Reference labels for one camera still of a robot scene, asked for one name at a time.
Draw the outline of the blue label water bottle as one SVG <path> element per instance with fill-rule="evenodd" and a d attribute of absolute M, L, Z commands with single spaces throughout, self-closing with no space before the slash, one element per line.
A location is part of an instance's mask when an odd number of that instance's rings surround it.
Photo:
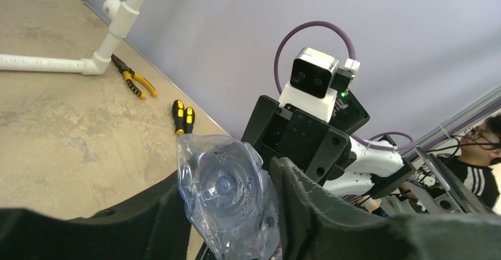
<path fill-rule="evenodd" d="M 186 216 L 216 259 L 271 259 L 280 245 L 278 196 L 262 164 L 250 144 L 231 136 L 177 140 Z"/>

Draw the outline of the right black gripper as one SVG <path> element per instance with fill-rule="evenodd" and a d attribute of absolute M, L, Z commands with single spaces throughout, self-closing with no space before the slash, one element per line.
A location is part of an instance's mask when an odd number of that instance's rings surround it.
<path fill-rule="evenodd" d="M 242 141 L 251 144 L 268 170 L 273 158 L 289 158 L 306 175 L 323 185 L 341 177 L 354 161 L 350 135 L 370 119 L 353 95 L 337 98 L 329 122 L 262 95 L 258 98 Z"/>

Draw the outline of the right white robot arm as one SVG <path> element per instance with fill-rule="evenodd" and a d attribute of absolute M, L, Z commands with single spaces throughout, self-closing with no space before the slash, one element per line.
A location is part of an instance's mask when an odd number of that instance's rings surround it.
<path fill-rule="evenodd" d="M 382 198 L 416 171 L 390 142 L 350 136 L 266 95 L 258 98 L 242 141 L 257 150 L 264 169 L 274 158 L 287 158 L 335 196 Z"/>

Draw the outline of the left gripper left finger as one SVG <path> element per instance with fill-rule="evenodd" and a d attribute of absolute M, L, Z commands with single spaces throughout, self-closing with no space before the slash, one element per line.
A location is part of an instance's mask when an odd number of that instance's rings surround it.
<path fill-rule="evenodd" d="M 88 218 L 1 209 L 1 259 L 185 259 L 190 229 L 172 173 Z"/>

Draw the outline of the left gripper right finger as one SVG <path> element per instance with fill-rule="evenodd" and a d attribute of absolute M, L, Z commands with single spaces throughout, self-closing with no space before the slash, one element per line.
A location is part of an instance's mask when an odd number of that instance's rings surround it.
<path fill-rule="evenodd" d="M 338 199 L 287 158 L 269 174 L 284 259 L 499 259 L 496 214 L 380 217 Z"/>

